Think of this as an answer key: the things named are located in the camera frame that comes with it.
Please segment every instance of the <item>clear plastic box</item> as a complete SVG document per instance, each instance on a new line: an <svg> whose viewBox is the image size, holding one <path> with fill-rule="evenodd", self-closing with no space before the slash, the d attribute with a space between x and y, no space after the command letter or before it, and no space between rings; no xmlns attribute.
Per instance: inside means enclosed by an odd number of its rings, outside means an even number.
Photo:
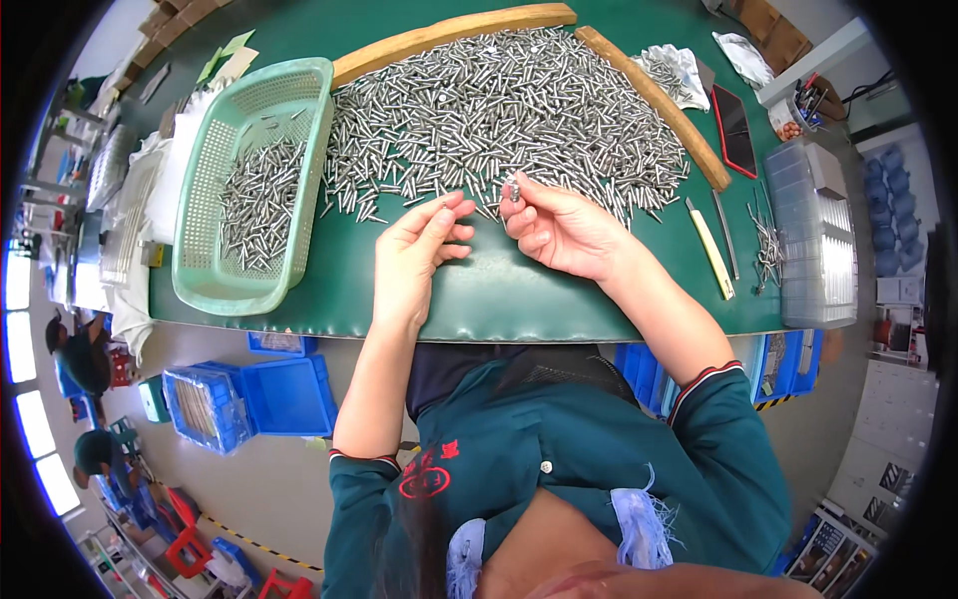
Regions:
<svg viewBox="0 0 958 599"><path fill-rule="evenodd" d="M847 200L815 192L806 141L782 144L764 159L782 268L782 321L835 329L857 317L855 229Z"/></svg>

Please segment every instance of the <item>green work surface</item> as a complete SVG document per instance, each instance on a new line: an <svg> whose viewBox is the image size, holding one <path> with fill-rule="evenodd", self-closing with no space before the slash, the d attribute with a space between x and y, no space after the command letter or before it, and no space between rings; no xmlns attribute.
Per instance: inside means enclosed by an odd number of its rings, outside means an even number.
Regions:
<svg viewBox="0 0 958 599"><path fill-rule="evenodd" d="M251 70L292 58L336 59L384 37L442 19L518 4L522 3L238 0L185 32L150 65L125 93L124 123L137 129L141 136L155 130L162 112L193 89L197 73L216 47L254 27L256 34L249 46L260 51L260 55L253 61ZM579 15L577 26L591 25L627 55L667 43L691 48L716 72L716 83L744 101L759 161L778 145L765 110L712 39L712 31L742 33L741 27L732 20L711 15L698 0L593 0L571 1L568 5ZM172 63L170 75L149 104L142 106L135 100L140 88L166 62ZM714 113L694 109L685 113L718 152L719 133ZM759 242L745 203L752 200L756 182L731 169L729 172L732 185L722 194L722 206L741 272L741 279L735 282L736 296L731 301L722 300L719 284L683 202L676 202L659 213L663 224L652 218L638 217L632 224L632 233L728 334L781 330L779 290L769 283L761 297L753 292L758 284L753 263ZM709 184L695 164L678 193L683 198L690 197L702 212L722 255L726 256ZM394 202L382 197L379 206L377 215L390 222L395 222L404 212L398 199ZM173 291L171 252L167 252L163 266L150 270L150 316L157 320L251 331L361 337L368 331L372 317L375 240L384 225L356 224L354 220L354 217L337 214L334 209L324 219L318 219L313 226L302 283L289 291L279 308L258 316L214 316L183 304ZM515 242L506 237L500 224L478 216L467 222L476 227L475 239L471 242L472 255L456 264L444 265L436 273L432 308L422 328L422 339L536 342L640 338L594 283L551 271L529 260L519 253Z"/></svg>

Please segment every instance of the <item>concrete floor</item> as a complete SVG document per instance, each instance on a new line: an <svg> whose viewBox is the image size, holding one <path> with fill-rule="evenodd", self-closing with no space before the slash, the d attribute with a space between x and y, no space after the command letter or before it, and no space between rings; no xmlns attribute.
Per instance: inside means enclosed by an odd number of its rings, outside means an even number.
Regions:
<svg viewBox="0 0 958 599"><path fill-rule="evenodd" d="M840 135L825 133L816 141L846 163L845 178L859 241L859 312L858 322L843 330L844 350L840 358L822 366L814 392L760 413L791 489L796 534L829 489L851 435L865 380L875 305L871 231L859 182L857 154ZM342 403L346 394L360 348L360 341L320 340L319 351L326 358L337 403ZM263 359L246 350L243 332L172 323L157 324L144 355L145 376L159 374L169 365L189 365L208 359L237 365ZM107 392L103 404L109 422L121 415L133 422L140 433L144 455L161 481L183 486L202 510L245 537L322 567L332 513L328 461L322 449L308 447L307 441L299 437L259 435L236 454L220 457L180 438L172 425L148 422L135 387ZM419 440L408 418L403 440ZM205 519L199 528L209 538L232 537ZM264 575L277 567L289 576L322 580L320 573L245 545L241 540L231 540L244 546Z"/></svg>

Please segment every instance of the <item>smartphone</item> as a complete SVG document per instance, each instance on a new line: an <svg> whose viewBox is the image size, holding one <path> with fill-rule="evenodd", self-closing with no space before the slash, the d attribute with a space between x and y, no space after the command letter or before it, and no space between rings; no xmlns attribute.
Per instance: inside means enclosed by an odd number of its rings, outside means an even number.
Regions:
<svg viewBox="0 0 958 599"><path fill-rule="evenodd" d="M741 99L727 89L712 85L712 108L716 111L721 157L725 164L749 178L759 178Z"/></svg>

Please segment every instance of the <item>window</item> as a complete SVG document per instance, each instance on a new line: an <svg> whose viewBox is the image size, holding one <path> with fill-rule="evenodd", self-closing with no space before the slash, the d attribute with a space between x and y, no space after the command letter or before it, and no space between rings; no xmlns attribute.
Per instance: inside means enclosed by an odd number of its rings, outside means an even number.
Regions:
<svg viewBox="0 0 958 599"><path fill-rule="evenodd" d="M34 340L27 311L7 312L7 356L10 357L11 382L36 378Z"/></svg>
<svg viewBox="0 0 958 599"><path fill-rule="evenodd" d="M30 454L34 458L43 457L57 450L54 445L54 433L47 422L47 412L43 409L43 400L39 391L31 391L16 396L16 409L20 413L20 424L27 437Z"/></svg>
<svg viewBox="0 0 958 599"><path fill-rule="evenodd" d="M6 323L7 351L10 360L11 382L31 382L36 379L34 342L30 330L30 275L34 265L29 258L7 255L7 278L4 281L4 321ZM50 499L57 516L80 506L80 498L57 454L54 434L47 421L47 412L39 391L16 396L16 410L27 439L30 456L34 459L36 475Z"/></svg>
<svg viewBox="0 0 958 599"><path fill-rule="evenodd" d="M36 461L36 473L40 475L40 482L54 506L57 516L63 516L80 505L80 498L73 488L73 483L66 475L63 460L59 455L51 453L47 457Z"/></svg>
<svg viewBox="0 0 958 599"><path fill-rule="evenodd" d="M7 255L7 280L4 282L7 310L24 310L30 306L30 270L33 267L33 261L25 256Z"/></svg>

